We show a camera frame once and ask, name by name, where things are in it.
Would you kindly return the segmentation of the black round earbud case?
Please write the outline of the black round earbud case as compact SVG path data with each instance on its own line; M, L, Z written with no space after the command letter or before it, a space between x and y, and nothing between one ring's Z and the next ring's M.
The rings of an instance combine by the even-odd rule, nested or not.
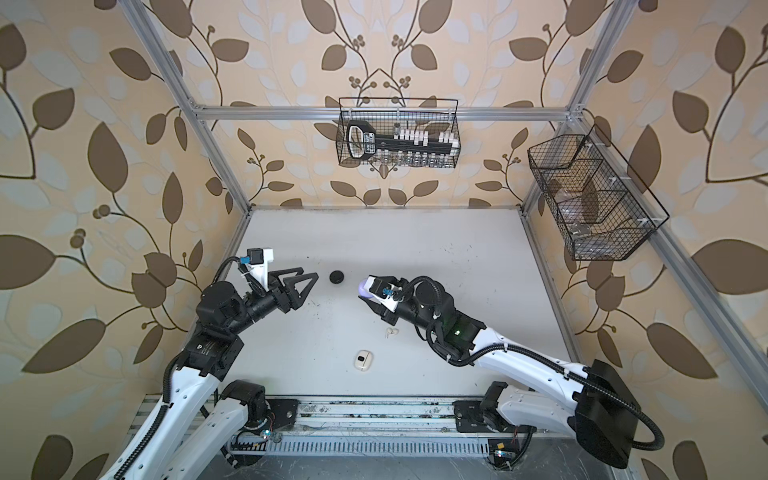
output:
M338 285L344 281L345 275L340 270L334 270L329 275L329 280L332 284Z

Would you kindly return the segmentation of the purple round earbud case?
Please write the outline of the purple round earbud case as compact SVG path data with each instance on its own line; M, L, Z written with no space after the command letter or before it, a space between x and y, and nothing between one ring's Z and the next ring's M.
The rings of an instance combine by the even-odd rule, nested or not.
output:
M364 298L372 298L373 294L370 292L371 285L372 285L372 280L370 277L363 280L358 286L358 295Z

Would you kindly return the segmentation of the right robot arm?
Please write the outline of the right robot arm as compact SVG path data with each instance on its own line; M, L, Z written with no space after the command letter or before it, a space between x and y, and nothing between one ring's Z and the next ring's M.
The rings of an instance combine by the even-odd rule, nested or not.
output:
M358 292L386 323L404 320L422 330L430 350L448 365L503 375L481 402L483 421L492 430L560 432L618 469L627 468L632 451L658 451L666 443L661 428L605 362L561 360L514 342L458 310L453 296L428 276L369 276Z

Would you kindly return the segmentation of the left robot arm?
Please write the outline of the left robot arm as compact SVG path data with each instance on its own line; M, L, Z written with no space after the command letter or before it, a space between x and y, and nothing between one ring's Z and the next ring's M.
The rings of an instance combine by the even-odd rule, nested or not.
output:
M167 365L160 400L107 479L196 479L242 429L272 429L276 415L262 385L225 381L242 333L273 312L300 309L317 283L302 268L271 271L270 249L231 256L196 307L188 343Z

